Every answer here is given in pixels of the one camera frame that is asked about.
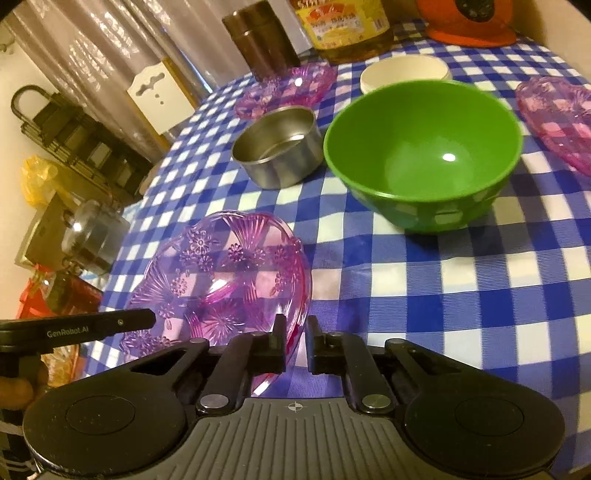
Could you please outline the left hand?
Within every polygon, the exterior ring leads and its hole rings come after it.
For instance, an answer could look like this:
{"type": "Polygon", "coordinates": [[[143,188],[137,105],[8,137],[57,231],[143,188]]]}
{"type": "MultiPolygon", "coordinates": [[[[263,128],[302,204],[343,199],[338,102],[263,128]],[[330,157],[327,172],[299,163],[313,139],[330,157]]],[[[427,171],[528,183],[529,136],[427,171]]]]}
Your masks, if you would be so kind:
{"type": "Polygon", "coordinates": [[[48,369],[44,363],[39,366],[35,385],[25,378],[0,377],[0,408],[26,410],[46,392],[48,377],[48,369]]]}

